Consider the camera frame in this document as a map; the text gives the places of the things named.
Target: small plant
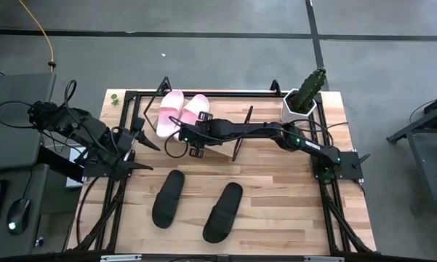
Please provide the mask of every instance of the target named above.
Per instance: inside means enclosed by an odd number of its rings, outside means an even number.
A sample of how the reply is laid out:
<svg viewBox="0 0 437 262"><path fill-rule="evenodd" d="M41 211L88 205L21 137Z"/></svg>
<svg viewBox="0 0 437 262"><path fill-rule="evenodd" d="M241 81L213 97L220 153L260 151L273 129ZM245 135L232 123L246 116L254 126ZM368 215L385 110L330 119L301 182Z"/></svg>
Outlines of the small plant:
<svg viewBox="0 0 437 262"><path fill-rule="evenodd" d="M119 105L119 103L121 102L121 101L118 99L118 95L116 95L116 94L112 94L112 95L110 96L110 98L111 98L111 104L114 105L114 106Z"/></svg>
<svg viewBox="0 0 437 262"><path fill-rule="evenodd" d="M287 98L289 109L292 112L306 114L312 108L312 100L325 84L326 70L315 70L299 88L297 93Z"/></svg>

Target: concrete floor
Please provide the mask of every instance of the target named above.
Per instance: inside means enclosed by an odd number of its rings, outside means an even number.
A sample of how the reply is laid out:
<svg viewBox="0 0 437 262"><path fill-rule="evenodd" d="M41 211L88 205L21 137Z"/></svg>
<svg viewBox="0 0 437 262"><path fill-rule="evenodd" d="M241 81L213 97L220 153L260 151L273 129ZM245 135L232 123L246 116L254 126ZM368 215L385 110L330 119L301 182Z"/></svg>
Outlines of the concrete floor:
<svg viewBox="0 0 437 262"><path fill-rule="evenodd" d="M27 0L48 29L310 33L305 0ZM312 0L322 34L437 36L437 0ZM35 28L16 1L0 1L1 28ZM72 106L100 114L109 88L266 90L299 87L316 68L310 39L51 38L57 62L54 101L78 80ZM437 259L437 215L413 216L426 197L406 141L385 137L437 98L437 41L321 41L329 89L341 91L363 164L366 200L380 252ZM41 36L0 36L0 71L48 70Z"/></svg>

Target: slide sandal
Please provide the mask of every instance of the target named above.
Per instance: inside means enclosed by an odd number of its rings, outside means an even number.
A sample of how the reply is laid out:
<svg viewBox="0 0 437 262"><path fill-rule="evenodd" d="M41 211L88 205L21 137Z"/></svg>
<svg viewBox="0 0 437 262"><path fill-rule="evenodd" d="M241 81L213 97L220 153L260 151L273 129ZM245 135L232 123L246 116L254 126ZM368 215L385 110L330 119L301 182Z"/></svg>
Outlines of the slide sandal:
<svg viewBox="0 0 437 262"><path fill-rule="evenodd" d="M152 220L161 229L166 229L173 223L181 191L183 191L184 180L183 172L171 171L155 198L152 207Z"/></svg>
<svg viewBox="0 0 437 262"><path fill-rule="evenodd" d="M191 101L183 108L183 113L181 114L181 122L185 122L187 124L196 124L197 119L199 118L200 112L209 112L210 103L209 100L205 97L205 95L195 95ZM179 133L175 135L176 140L179 139Z"/></svg>
<svg viewBox="0 0 437 262"><path fill-rule="evenodd" d="M237 183L229 183L221 193L217 204L212 208L209 219L205 223L202 236L205 241L218 243L223 241L233 228L234 218L238 212L242 198L242 187Z"/></svg>
<svg viewBox="0 0 437 262"><path fill-rule="evenodd" d="M169 92L161 100L159 107L159 123L157 124L157 135L160 138L168 138L172 133L179 130L175 123L168 117L180 118L181 108L184 103L184 94L179 90Z"/></svg>

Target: wood plank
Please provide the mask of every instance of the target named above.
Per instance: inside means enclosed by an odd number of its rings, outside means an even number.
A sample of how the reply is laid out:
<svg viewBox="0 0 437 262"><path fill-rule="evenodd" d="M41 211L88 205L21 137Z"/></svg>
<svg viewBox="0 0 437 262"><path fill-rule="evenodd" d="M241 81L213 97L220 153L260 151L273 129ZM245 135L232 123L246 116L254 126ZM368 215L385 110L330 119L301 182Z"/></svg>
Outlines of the wood plank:
<svg viewBox="0 0 437 262"><path fill-rule="evenodd" d="M101 119L116 126L121 105L111 105L110 96L116 93L124 99L126 90L107 90ZM345 122L341 94L322 92L328 125ZM141 100L140 113L150 98ZM279 122L281 98L211 98L215 118L243 122L250 106L254 106L251 122ZM157 100L148 116L158 115ZM132 107L128 113L128 124ZM164 140L157 138L147 124L145 134L162 152L135 145L136 161L154 167L137 170L129 179L119 229L117 253L178 253L178 254L247 254L247 255L326 255L326 240L320 190L313 179L310 156L303 152L281 150L271 140L245 140L235 162L229 150L234 147L206 149L203 159L185 156L169 158L164 153ZM348 125L330 129L334 144L343 151L352 149ZM184 143L171 142L172 154L181 154ZM185 185L175 221L168 229L157 228L151 219L153 202L168 173L182 170ZM105 195L106 179L92 188L84 205L81 234L89 232L100 216ZM244 197L229 237L218 244L202 239L202 230L213 205L227 183L242 185ZM360 188L351 181L340 181L340 193L345 217L367 246L375 249L372 228ZM340 247L339 226L333 223ZM73 229L69 247L76 245Z"/></svg>

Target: yellow cable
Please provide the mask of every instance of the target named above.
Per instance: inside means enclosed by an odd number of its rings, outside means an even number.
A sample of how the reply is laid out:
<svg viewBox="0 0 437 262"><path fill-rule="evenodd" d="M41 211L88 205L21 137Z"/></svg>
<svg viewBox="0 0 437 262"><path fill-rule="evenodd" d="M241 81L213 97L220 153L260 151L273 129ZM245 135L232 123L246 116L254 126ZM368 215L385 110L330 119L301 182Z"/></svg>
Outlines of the yellow cable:
<svg viewBox="0 0 437 262"><path fill-rule="evenodd" d="M29 11L28 7L23 3L23 1L19 0L21 5L24 7L24 9L26 10L26 12L32 17L32 19L34 20L34 22L36 22L37 26L41 29L43 35L45 36L45 39L47 40L47 43L49 43L49 47L50 47L50 72L53 72L53 68L55 67L55 61L53 60L53 47L52 47L52 43L50 43L50 39L47 36L47 34L45 33L45 30L41 27L41 24L38 22L38 20L32 15L31 11Z"/></svg>

